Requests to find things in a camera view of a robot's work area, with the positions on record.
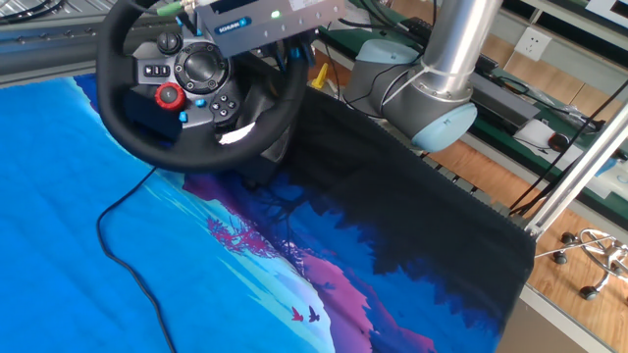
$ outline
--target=wall outlet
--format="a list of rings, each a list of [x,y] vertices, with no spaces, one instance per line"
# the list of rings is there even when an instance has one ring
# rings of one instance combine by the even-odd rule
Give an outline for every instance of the wall outlet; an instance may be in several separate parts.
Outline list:
[[[517,46],[514,47],[514,50],[534,61],[539,61],[541,60],[541,56],[543,55],[543,52],[546,51],[550,42],[550,36],[547,36],[532,27],[528,27],[526,28],[526,31],[523,32],[523,35],[521,36],[521,39],[519,39]]]

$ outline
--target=white cable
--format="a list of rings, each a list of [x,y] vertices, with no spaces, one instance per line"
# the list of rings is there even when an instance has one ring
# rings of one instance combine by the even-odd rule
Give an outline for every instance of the white cable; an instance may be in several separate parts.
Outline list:
[[[611,238],[612,238],[612,236],[609,235],[609,236],[601,237],[600,239],[597,239],[597,240],[591,240],[591,241],[587,241],[587,242],[580,243],[580,244],[574,244],[574,245],[567,244],[563,248],[560,248],[558,250],[551,250],[551,251],[548,251],[547,253],[539,254],[539,255],[535,256],[534,258],[536,259],[536,258],[540,258],[542,256],[553,254],[555,252],[561,252],[561,251],[565,251],[565,250],[575,249],[575,248],[578,248],[578,247],[583,247],[583,246],[586,246],[586,245],[589,245],[589,244],[593,244],[593,243],[596,243],[596,242],[599,242],[599,241],[602,241],[602,240],[611,239]]]

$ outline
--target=bird print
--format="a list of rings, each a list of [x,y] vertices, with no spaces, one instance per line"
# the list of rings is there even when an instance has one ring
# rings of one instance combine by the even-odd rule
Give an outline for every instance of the bird print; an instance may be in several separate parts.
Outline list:
[[[296,309],[294,309],[294,307],[292,307],[292,314],[293,314],[293,317],[292,317],[292,320],[293,320],[293,321],[301,321],[301,322],[303,321],[303,316],[302,316],[302,315],[300,315],[300,314],[296,311]]]
[[[320,315],[316,315],[316,312],[314,312],[314,309],[310,306],[310,323],[314,323],[319,320],[321,320]]]

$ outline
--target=black fabric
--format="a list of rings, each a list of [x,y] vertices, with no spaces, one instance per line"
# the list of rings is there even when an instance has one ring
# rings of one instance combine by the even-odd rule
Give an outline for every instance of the black fabric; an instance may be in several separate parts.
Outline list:
[[[347,225],[370,231],[376,274],[401,268],[411,278],[443,280],[466,308],[503,330],[534,266],[535,242],[521,228],[365,116],[311,89],[285,168],[291,182],[319,190],[314,208],[335,205]],[[419,266],[425,259],[429,272]]]

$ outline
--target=metal pole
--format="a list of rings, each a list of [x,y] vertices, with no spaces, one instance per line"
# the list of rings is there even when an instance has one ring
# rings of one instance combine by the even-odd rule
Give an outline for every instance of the metal pole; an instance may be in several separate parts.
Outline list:
[[[536,236],[537,241],[539,241],[541,235],[578,196],[626,137],[628,137],[628,102],[606,125],[591,148],[580,157],[549,195],[547,201],[537,211],[525,230],[530,235]]]
[[[434,71],[417,79],[415,86],[424,84],[454,96],[465,90],[500,7],[501,0],[444,1],[422,59]]]

